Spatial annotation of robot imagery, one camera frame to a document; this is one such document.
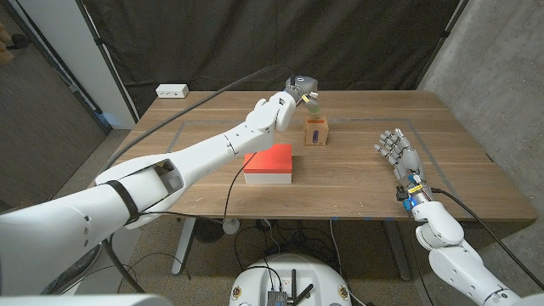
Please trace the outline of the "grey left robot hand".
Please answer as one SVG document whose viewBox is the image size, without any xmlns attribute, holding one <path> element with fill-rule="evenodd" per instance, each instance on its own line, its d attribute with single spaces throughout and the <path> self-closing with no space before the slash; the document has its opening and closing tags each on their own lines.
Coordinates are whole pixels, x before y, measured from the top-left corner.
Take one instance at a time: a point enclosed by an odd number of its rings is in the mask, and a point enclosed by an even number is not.
<svg viewBox="0 0 544 306">
<path fill-rule="evenodd" d="M 305 106 L 311 113 L 317 113 L 320 105 L 317 101 L 318 81 L 310 76 L 291 76 L 286 80 L 285 91 L 290 94 L 296 107 Z"/>
</svg>

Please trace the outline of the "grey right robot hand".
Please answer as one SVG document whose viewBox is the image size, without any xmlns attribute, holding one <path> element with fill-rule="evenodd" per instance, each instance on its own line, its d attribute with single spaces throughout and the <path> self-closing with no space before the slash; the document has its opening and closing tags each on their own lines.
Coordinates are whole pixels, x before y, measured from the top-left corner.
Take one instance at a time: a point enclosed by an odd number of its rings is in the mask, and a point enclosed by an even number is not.
<svg viewBox="0 0 544 306">
<path fill-rule="evenodd" d="M 433 192 L 426 184 L 423 163 L 399 128 L 382 133 L 374 149 L 393 166 L 394 176 L 415 205 L 434 201 Z"/>
</svg>

